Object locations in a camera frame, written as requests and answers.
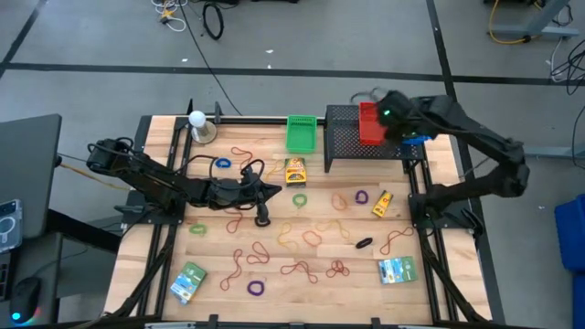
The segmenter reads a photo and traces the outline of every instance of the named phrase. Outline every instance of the gray floor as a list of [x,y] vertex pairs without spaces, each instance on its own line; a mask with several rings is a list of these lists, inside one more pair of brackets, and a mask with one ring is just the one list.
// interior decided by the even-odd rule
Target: gray floor
[[[545,78],[554,40],[500,46],[485,35],[490,8],[481,0],[435,0],[452,73],[466,76]],[[0,57],[37,0],[0,0]],[[200,13],[202,4],[193,5]],[[574,26],[585,5],[573,4]],[[224,12],[226,31],[215,42],[200,37],[197,17],[186,9],[201,47],[216,68],[334,69],[441,74],[424,0],[301,0],[250,3]],[[504,6],[496,21],[526,21],[536,9]],[[558,61],[581,40],[564,43]],[[156,23],[147,0],[50,0],[13,63],[205,67],[187,32]],[[304,77],[220,76],[247,115],[323,115],[327,104],[375,86],[409,95],[444,93],[442,82]],[[477,121],[533,146],[569,146],[582,91],[561,87],[457,83],[459,101]],[[85,145],[103,137],[133,136],[144,114],[182,113],[189,98],[211,111],[219,101],[233,112],[208,75],[7,70],[0,79],[0,121],[46,113],[63,116],[59,150],[87,156]],[[585,137],[578,133],[579,140]],[[472,152],[477,163],[483,157]],[[71,165],[82,164],[70,162]],[[482,198],[505,319],[508,324],[571,327],[570,274],[560,263],[553,210],[582,193],[585,173],[570,161],[530,159],[530,186],[515,199]],[[486,173],[487,164],[477,170]],[[73,193],[70,186],[82,186]],[[58,169],[51,206],[83,221],[116,216],[125,193]],[[64,252],[83,248],[70,243]],[[95,284],[79,294],[81,263],[95,260]],[[61,321],[97,315],[114,257],[98,250],[64,264]]]

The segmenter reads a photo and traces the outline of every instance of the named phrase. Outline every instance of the black metal frame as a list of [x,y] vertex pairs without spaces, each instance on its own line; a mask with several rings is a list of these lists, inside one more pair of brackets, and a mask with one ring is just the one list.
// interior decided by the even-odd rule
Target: black metal frame
[[[150,128],[150,121],[151,121],[150,119],[151,119],[150,116],[144,116],[141,119],[141,123],[139,125],[138,131],[136,133],[136,138],[135,138],[136,145],[137,145],[136,147],[144,148],[144,142],[146,140],[145,136],[148,134],[148,131]],[[218,120],[217,113],[216,113],[216,116],[208,116],[207,119],[210,121],[213,121],[215,119],[217,121]],[[246,118],[246,117],[227,117],[226,118],[226,117],[221,117],[220,120],[221,120],[221,124],[286,124],[285,117],[282,117],[282,118]],[[182,129],[187,126],[187,123],[188,123],[187,117],[177,117],[175,120],[175,130],[174,130],[174,134],[173,134],[173,140],[171,143],[171,147],[169,149],[169,157],[167,160],[167,166],[169,166],[169,167],[172,166],[173,163],[175,162],[179,135],[180,135]],[[321,125],[321,126],[326,126],[325,119],[319,118],[317,120],[317,124]],[[190,153],[190,148],[191,148],[191,138],[190,138],[190,134],[188,132],[186,134],[185,146],[186,147],[185,147],[184,152],[183,152],[182,164],[184,164],[185,161],[187,161],[187,159],[190,156],[189,153]],[[408,174],[408,176],[409,176],[410,192],[412,194],[419,193],[418,177],[417,177],[417,173],[416,173],[417,165],[421,165],[422,178],[424,180],[425,187],[429,188],[432,185],[431,171],[429,168],[426,149],[424,147],[423,147],[423,153],[424,153],[423,160],[403,160],[402,161],[404,173]],[[148,268],[152,264],[152,261],[156,255],[156,252],[158,251],[158,244],[160,242],[160,235],[161,235],[161,231],[162,231],[161,228],[162,228],[162,225],[154,225],[153,238],[151,240],[151,246],[149,249],[146,268]],[[434,233],[435,247],[437,250],[439,262],[441,263],[443,268],[448,273],[449,272],[449,265],[448,265],[448,260],[447,260],[447,256],[446,256],[446,252],[445,252],[441,228],[442,228],[442,226],[435,228],[435,233]],[[169,238],[172,239],[173,242],[175,242],[176,231],[177,231],[177,225],[170,226],[168,234],[170,235]],[[492,271],[493,270],[493,263],[491,261],[490,261],[490,263],[491,263],[492,269],[489,271]],[[158,289],[158,294],[156,297],[154,316],[160,317],[160,318],[162,318],[162,315],[163,315],[164,300],[165,300],[166,290],[167,290],[167,286],[168,286],[170,266],[171,266],[171,258],[169,257],[162,267],[162,275],[160,277],[159,289]],[[446,290],[445,290],[445,296],[446,296],[446,301],[447,301],[449,322],[442,320],[441,312],[439,309],[439,301],[438,301],[438,297],[437,297],[433,269],[431,268],[430,264],[424,259],[423,259],[423,268],[424,268],[425,281],[426,281],[426,286],[427,286],[427,293],[428,293],[428,297],[429,297],[429,305],[431,308],[431,318],[432,318],[434,325],[439,325],[439,324],[462,324],[462,325],[465,325],[463,323],[457,322],[458,321],[457,307],[455,305],[453,298]],[[148,302],[148,291],[146,291],[146,293],[143,295],[143,298],[138,303],[138,312],[137,312],[138,316],[145,315],[147,302]],[[212,315],[210,315],[209,322],[206,322],[206,323],[205,322],[197,322],[197,325],[201,325],[201,324],[207,325],[208,328],[216,328],[218,326],[218,316],[216,314],[212,314]],[[341,328],[341,327],[343,327],[343,328],[395,328],[396,327],[396,325],[385,325],[385,324],[382,325],[382,324],[380,324],[380,321],[378,318],[372,318],[372,324],[221,323],[221,326],[222,327],[223,326],[234,327],[234,328],[235,327],[242,327],[242,328],[243,327],[294,328],[295,326],[300,327],[300,328],[332,328],[332,327],[336,327],[336,328]]]

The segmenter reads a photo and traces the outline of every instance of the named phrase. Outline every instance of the wooden tabletop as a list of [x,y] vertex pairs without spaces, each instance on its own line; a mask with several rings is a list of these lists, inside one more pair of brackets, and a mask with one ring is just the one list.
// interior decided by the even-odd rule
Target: wooden tabletop
[[[175,118],[154,116],[150,124],[144,151],[161,164],[166,163]],[[282,166],[282,162],[277,164],[278,161],[293,156],[287,153],[285,137],[286,127],[283,125],[225,124],[218,126],[215,142],[208,145],[193,144],[191,156],[223,156],[233,162],[230,169],[215,168],[214,175],[217,177],[240,178],[239,164],[247,156],[234,155],[230,150],[233,146],[250,150],[254,158],[260,158],[266,163],[262,180],[281,185],[283,189],[267,203],[272,222],[267,228],[254,225],[255,208],[244,212],[244,219],[235,233],[228,233],[227,224],[238,218],[238,215],[187,207],[186,220],[177,233],[166,289],[169,289],[188,261],[203,268],[207,277],[186,306],[181,305],[169,292],[166,295],[164,319],[206,321],[210,314],[218,314],[220,321],[228,322],[369,324],[370,318],[379,317],[383,324],[430,324],[431,313],[418,238],[398,237],[392,240],[389,255],[380,252],[390,231],[402,231],[410,227],[407,207],[410,185],[408,176],[402,173],[401,161],[334,160],[331,172],[325,174],[323,128],[319,127],[317,150],[304,156],[309,179],[307,187],[284,187],[283,171],[271,174],[268,179],[266,175],[276,165]],[[426,149],[433,182],[459,182],[449,137],[439,136],[435,141],[427,142]],[[208,160],[197,159],[189,165],[187,174],[189,177],[207,176],[208,166]],[[384,189],[392,193],[394,198],[386,215],[377,218],[371,210]],[[354,202],[357,190],[368,192],[370,198],[367,205],[361,206]],[[293,204],[292,198],[297,193],[307,195],[306,206],[297,208]],[[336,210],[332,206],[334,193],[347,200],[347,209]],[[349,237],[342,236],[335,219],[349,231]],[[318,226],[319,223],[331,220],[333,222],[329,229],[318,230],[326,228],[326,225]],[[189,226],[195,223],[207,226],[205,237],[189,233]],[[290,223],[292,230],[282,236],[281,240],[291,240],[296,245],[291,243],[282,246],[278,243],[277,238],[284,223]],[[112,312],[120,307],[142,278],[152,230],[150,225],[136,225],[124,237],[104,311]],[[323,243],[318,247],[305,243],[302,234],[308,230],[319,234]],[[443,236],[453,280],[476,311],[491,318],[473,237],[463,229],[445,229]],[[356,242],[367,237],[373,238],[374,243],[364,249],[356,249]],[[246,261],[246,257],[253,253],[252,244],[255,241],[261,242],[270,253],[268,263],[249,264]],[[229,282],[229,290],[223,291],[220,289],[221,281],[236,269],[232,258],[235,249],[243,250],[243,257],[239,259],[242,274]],[[419,279],[382,285],[378,260],[403,256],[414,258]],[[318,283],[310,283],[307,274],[300,271],[290,275],[281,274],[282,266],[292,265],[299,260],[306,261],[311,273],[317,276]],[[328,278],[325,273],[331,268],[333,260],[341,260],[350,270],[349,275],[337,274]],[[246,290],[248,283],[255,280],[265,281],[262,296],[255,297]],[[438,283],[441,317],[447,319],[442,285],[436,276],[435,281]],[[151,296],[156,292],[157,283],[158,279],[155,279]],[[148,313],[154,310],[154,300],[154,297],[150,298]]]

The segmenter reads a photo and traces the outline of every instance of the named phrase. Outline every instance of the small black item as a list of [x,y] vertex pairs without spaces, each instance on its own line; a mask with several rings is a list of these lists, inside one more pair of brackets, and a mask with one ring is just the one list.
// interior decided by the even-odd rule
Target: small black item
[[356,248],[358,248],[358,249],[365,248],[366,246],[369,246],[370,244],[372,244],[372,242],[374,242],[374,240],[372,238],[365,238],[356,244]]
[[[213,32],[211,32],[211,30],[209,29],[209,26],[207,25],[207,9],[209,7],[212,7],[216,10],[216,14],[218,14],[218,20],[219,20],[219,33],[217,33],[216,35],[213,34]],[[214,39],[214,40],[219,40],[221,38],[221,36],[223,35],[223,29],[224,29],[224,23],[223,23],[223,15],[221,14],[221,10],[219,9],[218,5],[214,4],[214,3],[205,3],[205,5],[203,5],[203,27],[205,28],[205,30],[207,31],[207,33],[209,34],[209,36]]]
[[35,314],[40,292],[40,279],[30,277],[16,284],[10,299],[10,318],[16,324],[23,324]]

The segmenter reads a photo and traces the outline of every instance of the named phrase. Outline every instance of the white sphere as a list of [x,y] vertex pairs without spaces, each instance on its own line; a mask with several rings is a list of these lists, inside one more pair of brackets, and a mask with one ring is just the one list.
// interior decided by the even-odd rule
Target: white sphere
[[196,128],[201,128],[205,125],[205,114],[202,111],[192,111],[189,114],[189,123]]

